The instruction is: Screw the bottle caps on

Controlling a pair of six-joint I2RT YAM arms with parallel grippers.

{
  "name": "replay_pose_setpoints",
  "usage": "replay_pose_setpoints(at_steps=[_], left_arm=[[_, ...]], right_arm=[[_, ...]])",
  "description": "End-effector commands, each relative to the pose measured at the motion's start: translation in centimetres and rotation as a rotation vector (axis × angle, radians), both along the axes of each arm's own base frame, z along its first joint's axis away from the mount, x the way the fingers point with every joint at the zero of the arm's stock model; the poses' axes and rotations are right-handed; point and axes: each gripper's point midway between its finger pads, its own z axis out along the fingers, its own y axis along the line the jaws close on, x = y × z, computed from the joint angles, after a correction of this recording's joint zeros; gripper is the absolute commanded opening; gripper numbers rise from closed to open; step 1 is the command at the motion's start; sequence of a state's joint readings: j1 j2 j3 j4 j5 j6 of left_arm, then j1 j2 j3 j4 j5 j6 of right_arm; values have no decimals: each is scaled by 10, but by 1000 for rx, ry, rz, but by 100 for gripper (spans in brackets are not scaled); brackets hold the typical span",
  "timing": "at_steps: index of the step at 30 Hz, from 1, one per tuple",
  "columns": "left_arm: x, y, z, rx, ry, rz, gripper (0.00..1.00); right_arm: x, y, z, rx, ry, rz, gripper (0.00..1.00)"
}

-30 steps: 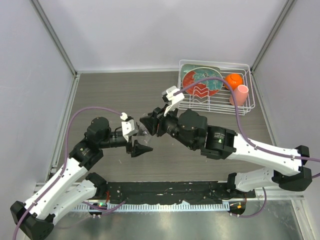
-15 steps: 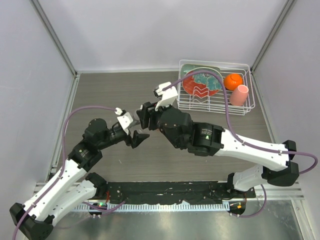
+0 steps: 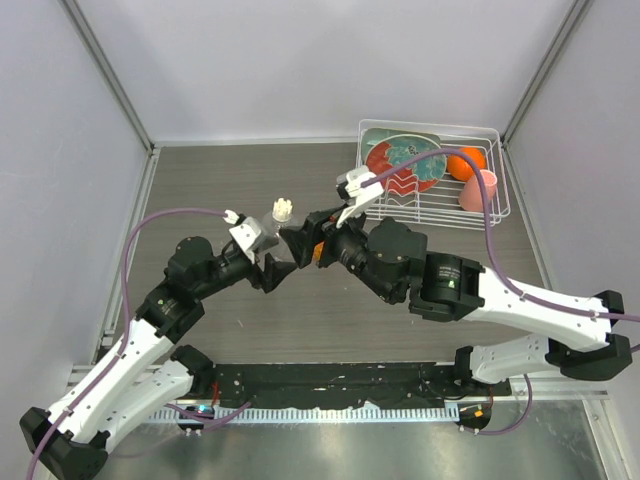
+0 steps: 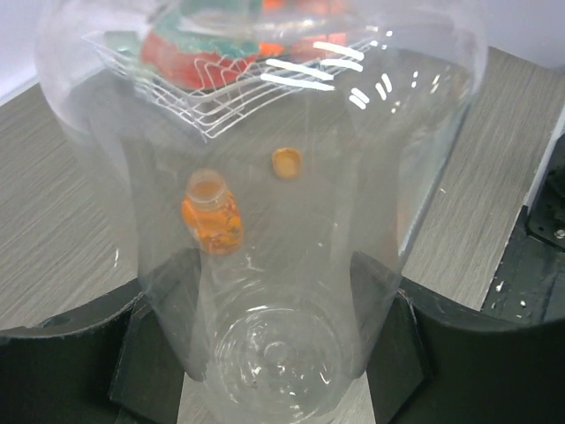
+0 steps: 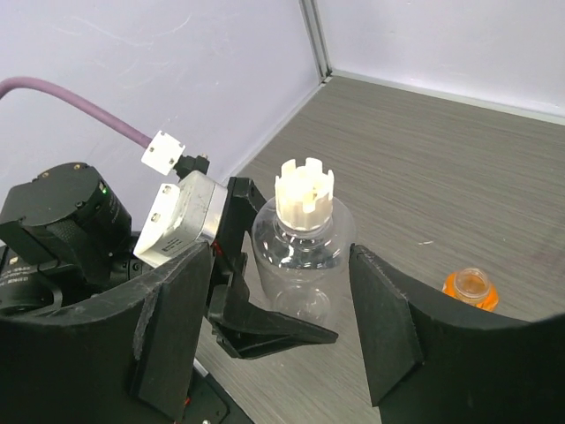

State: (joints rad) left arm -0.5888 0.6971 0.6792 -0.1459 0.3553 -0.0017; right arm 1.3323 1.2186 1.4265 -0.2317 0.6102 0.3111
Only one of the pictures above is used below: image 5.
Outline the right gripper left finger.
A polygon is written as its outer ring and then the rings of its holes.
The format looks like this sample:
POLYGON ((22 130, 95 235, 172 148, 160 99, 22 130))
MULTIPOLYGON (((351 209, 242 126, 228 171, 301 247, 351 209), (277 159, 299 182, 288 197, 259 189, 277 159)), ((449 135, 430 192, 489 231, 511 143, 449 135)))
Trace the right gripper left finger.
POLYGON ((44 316, 1 321, 4 423, 174 423, 183 418, 213 255, 161 267, 44 316))

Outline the white bottle cap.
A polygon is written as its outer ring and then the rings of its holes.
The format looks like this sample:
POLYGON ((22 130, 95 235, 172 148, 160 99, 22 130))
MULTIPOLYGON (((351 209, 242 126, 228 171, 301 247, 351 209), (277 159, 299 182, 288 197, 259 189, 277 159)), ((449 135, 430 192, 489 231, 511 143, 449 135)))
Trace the white bottle cap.
POLYGON ((296 231, 314 231, 324 225, 333 213, 335 177, 325 172, 323 162, 307 157, 297 166, 290 159, 275 177, 275 209, 279 220, 296 231))

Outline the orange bottle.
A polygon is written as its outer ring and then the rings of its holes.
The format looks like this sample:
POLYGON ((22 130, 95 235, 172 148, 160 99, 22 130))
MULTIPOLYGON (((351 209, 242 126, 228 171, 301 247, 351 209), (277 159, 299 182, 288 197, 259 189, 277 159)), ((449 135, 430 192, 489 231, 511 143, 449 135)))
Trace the orange bottle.
POLYGON ((499 294, 489 276, 481 269, 460 269, 450 274, 442 292, 467 305, 493 312, 499 304, 499 294))

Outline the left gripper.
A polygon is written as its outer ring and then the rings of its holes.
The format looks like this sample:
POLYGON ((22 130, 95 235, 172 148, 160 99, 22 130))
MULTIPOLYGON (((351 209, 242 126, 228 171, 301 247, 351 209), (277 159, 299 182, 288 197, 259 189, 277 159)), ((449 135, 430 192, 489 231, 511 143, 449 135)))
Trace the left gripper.
POLYGON ((214 266, 207 295, 207 320, 216 343, 234 359, 258 359, 307 345, 330 345, 336 332, 249 301, 242 252, 264 196, 250 178, 231 177, 220 225, 212 243, 214 266))

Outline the clear bottle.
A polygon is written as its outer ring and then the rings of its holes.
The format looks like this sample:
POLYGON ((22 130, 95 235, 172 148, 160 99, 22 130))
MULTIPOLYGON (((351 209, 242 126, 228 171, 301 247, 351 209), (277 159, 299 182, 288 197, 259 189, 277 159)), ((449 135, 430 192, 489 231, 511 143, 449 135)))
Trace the clear bottle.
POLYGON ((349 283, 352 213, 337 198, 329 220, 314 231, 282 224, 270 199, 252 226, 252 250, 270 310, 336 331, 349 283))

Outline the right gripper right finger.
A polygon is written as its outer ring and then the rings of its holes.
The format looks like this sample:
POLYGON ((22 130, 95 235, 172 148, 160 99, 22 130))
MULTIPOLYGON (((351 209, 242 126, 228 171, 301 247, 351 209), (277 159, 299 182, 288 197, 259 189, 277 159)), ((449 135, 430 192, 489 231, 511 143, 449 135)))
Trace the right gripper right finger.
POLYGON ((481 310, 350 250, 372 405, 385 423, 561 423, 564 318, 481 310))

